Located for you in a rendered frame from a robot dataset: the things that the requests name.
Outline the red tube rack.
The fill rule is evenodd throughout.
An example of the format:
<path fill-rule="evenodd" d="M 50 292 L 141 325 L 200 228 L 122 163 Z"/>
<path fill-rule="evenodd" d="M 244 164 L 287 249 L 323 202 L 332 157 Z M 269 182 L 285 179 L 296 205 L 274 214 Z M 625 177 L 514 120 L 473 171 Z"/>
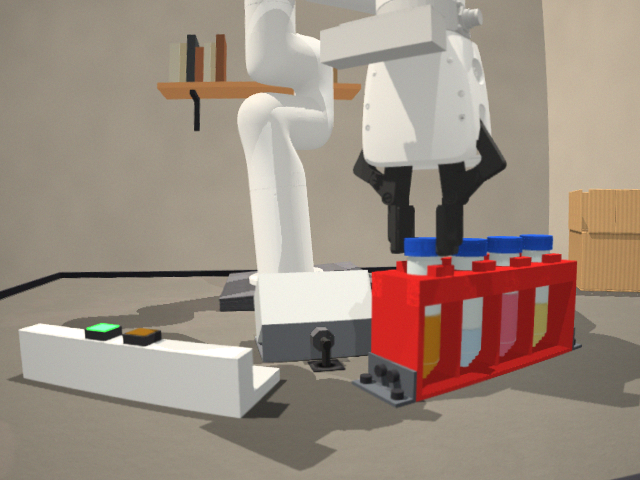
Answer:
<path fill-rule="evenodd" d="M 455 270 L 451 257 L 427 266 L 427 276 L 372 272 L 371 352 L 417 371 L 416 402 L 473 385 L 572 351 L 577 261 L 561 254 L 510 258 L 510 266 L 473 261 Z M 549 285 L 547 332 L 533 347 L 535 292 Z M 521 290 L 521 291 L 520 291 Z M 502 293 L 519 291 L 514 345 L 499 357 Z M 497 295 L 496 295 L 497 294 Z M 461 367 L 463 300 L 483 297 L 479 355 Z M 449 303 L 450 302 L 450 303 Z M 445 304 L 442 304 L 445 303 Z M 441 304 L 440 360 L 423 379 L 425 306 Z"/>

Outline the brown cardboard box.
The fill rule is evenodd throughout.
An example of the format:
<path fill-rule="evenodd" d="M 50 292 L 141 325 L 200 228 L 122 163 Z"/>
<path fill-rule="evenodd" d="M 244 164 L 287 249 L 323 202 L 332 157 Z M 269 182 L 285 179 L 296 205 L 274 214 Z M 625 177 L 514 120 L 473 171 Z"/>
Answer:
<path fill-rule="evenodd" d="M 568 229 L 577 288 L 640 292 L 640 190 L 569 192 Z"/>

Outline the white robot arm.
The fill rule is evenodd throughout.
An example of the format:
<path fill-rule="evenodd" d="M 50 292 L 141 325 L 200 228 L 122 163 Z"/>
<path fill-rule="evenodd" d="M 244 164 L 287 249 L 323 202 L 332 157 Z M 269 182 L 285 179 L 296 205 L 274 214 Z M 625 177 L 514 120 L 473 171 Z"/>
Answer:
<path fill-rule="evenodd" d="M 375 16 L 322 30 L 319 41 L 296 33 L 295 0 L 245 0 L 250 78 L 294 90 L 252 95 L 238 112 L 258 268 L 249 279 L 255 286 L 258 274 L 323 272 L 313 265 L 306 177 L 295 150 L 320 148 L 331 136 L 333 68 L 444 52 L 446 30 L 470 39 L 470 29 L 483 24 L 481 10 L 466 9 L 465 0 L 306 1 Z"/>

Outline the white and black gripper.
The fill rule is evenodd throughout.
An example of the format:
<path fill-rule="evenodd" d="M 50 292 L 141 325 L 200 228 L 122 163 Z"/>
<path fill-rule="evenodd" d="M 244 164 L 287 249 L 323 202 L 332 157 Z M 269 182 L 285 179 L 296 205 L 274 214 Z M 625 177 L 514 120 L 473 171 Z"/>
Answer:
<path fill-rule="evenodd" d="M 404 253 L 404 238 L 415 237 L 412 170 L 439 168 L 436 254 L 446 257 L 463 243 L 463 205 L 507 166 L 491 137 L 478 47 L 459 33 L 446 30 L 446 35 L 447 51 L 368 67 L 363 148 L 353 173 L 388 205 L 392 254 Z M 385 167 L 384 174 L 374 166 Z"/>

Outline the dark grey bolted mounting bracket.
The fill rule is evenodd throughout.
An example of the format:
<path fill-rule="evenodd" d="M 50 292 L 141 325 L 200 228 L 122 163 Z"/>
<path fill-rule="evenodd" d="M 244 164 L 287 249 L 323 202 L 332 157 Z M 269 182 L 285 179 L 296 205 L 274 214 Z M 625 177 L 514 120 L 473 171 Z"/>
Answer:
<path fill-rule="evenodd" d="M 399 381 L 389 383 L 386 376 L 377 377 L 374 368 L 380 364 L 384 364 L 387 371 L 396 369 L 400 375 Z M 417 371 L 370 352 L 368 353 L 368 374 L 372 375 L 372 383 L 362 384 L 360 379 L 357 379 L 352 381 L 352 385 L 395 408 L 416 402 Z M 404 390 L 403 400 L 391 399 L 391 390 L 394 388 Z"/>

